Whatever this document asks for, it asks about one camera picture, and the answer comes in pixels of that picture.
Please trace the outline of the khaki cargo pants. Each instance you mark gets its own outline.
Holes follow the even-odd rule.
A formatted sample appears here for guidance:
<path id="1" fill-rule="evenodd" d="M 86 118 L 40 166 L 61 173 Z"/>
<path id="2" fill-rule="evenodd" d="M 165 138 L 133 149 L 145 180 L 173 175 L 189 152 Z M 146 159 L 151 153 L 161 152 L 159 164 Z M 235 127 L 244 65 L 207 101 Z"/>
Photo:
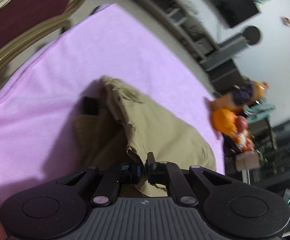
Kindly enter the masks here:
<path id="1" fill-rule="evenodd" d="M 103 76 L 96 101 L 93 114 L 73 121 L 81 147 L 78 166 L 106 170 L 132 160 L 144 166 L 152 152 L 157 161 L 181 169 L 199 165 L 216 170 L 214 153 L 200 133 L 131 85 Z"/>

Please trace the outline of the large orange citrus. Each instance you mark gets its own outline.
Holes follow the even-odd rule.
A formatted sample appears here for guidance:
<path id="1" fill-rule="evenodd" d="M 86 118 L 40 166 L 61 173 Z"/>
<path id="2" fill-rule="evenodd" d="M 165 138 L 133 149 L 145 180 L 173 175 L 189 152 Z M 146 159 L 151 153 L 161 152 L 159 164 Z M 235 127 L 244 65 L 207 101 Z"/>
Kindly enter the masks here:
<path id="1" fill-rule="evenodd" d="M 233 136 L 237 133 L 237 116 L 224 108 L 215 110 L 211 113 L 211 124 L 216 131 L 225 135 Z"/>

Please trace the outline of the beige paper cup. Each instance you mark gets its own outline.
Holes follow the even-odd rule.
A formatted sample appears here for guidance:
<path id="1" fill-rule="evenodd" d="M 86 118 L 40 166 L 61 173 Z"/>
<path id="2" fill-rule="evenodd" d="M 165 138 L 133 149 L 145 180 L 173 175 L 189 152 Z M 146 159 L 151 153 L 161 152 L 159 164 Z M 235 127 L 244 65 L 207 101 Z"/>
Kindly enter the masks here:
<path id="1" fill-rule="evenodd" d="M 260 168 L 259 155 L 254 151 L 247 151 L 236 155 L 235 168 L 237 171 Z"/>

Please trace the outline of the fruit tray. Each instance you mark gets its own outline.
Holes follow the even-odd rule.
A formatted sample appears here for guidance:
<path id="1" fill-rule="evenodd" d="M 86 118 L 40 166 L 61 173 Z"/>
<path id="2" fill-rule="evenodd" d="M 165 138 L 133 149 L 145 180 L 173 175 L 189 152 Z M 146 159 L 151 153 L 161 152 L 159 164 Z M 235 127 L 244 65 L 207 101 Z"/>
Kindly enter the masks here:
<path id="1" fill-rule="evenodd" d="M 234 134 L 232 140 L 241 153 L 254 151 L 255 149 L 253 137 L 247 129 Z"/>

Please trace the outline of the red apple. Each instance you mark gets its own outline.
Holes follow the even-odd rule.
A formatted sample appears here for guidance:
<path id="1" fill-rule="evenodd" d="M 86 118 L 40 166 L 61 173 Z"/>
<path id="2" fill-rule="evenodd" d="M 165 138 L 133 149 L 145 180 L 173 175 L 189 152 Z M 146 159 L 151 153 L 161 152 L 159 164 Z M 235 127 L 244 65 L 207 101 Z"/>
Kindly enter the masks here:
<path id="1" fill-rule="evenodd" d="M 237 133 L 242 133 L 244 132 L 249 124 L 248 124 L 248 120 L 243 117 L 243 116 L 237 116 L 236 120 L 235 120 L 235 125 L 236 125 L 236 128 L 237 128 Z"/>

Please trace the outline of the pink fleece towel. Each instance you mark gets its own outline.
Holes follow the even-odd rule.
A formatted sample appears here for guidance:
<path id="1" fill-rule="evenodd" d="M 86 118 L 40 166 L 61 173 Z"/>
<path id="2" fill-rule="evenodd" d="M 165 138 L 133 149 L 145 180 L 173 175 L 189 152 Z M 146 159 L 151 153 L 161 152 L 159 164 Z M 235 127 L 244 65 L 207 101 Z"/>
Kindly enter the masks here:
<path id="1" fill-rule="evenodd" d="M 66 31 L 26 61 L 0 90 L 0 205 L 13 194 L 69 174 L 80 149 L 73 119 L 102 76 L 121 79 L 192 125 L 225 172 L 211 94 L 150 30 L 116 4 Z"/>

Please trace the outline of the orange juice bottle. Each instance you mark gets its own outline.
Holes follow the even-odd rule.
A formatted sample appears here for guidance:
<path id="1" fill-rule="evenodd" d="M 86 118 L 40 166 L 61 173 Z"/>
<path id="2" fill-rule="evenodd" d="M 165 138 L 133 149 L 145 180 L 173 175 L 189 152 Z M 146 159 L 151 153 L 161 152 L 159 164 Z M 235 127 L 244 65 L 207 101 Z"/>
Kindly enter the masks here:
<path id="1" fill-rule="evenodd" d="M 255 101 L 263 98 L 266 90 L 269 88 L 267 82 L 249 81 L 239 89 L 222 95 L 210 102 L 212 111 L 226 109 L 228 111 L 239 113 L 245 105 L 251 105 Z"/>

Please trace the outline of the right tower speaker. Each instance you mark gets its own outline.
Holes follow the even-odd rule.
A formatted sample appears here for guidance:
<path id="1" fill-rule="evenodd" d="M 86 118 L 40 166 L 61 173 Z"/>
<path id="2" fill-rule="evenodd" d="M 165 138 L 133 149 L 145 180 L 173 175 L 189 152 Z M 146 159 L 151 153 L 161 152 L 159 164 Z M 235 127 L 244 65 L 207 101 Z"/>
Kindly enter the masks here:
<path id="1" fill-rule="evenodd" d="M 247 26 L 242 33 L 237 33 L 219 44 L 219 49 L 206 57 L 206 59 L 201 60 L 199 64 L 207 72 L 214 70 L 221 64 L 232 59 L 234 55 L 248 47 L 258 44 L 261 38 L 262 32 L 258 27 L 254 25 Z"/>

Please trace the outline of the grey tv stand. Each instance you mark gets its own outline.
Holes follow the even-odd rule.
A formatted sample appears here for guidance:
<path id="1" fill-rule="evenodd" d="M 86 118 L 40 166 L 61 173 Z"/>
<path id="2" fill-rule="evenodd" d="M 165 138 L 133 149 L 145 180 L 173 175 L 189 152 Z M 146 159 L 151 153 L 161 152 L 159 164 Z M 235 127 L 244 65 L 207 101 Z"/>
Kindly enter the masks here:
<path id="1" fill-rule="evenodd" d="M 133 0 L 160 22 L 197 61 L 204 61 L 220 47 L 188 0 Z"/>

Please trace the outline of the maroon banquet chair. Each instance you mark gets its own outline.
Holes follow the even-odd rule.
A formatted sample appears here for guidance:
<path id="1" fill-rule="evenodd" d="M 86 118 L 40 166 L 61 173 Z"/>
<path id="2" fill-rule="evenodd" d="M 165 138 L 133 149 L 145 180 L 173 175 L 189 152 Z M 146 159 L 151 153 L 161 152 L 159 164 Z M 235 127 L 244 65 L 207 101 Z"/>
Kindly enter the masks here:
<path id="1" fill-rule="evenodd" d="M 60 29 L 85 0 L 12 0 L 0 10 L 0 72 L 19 54 Z"/>

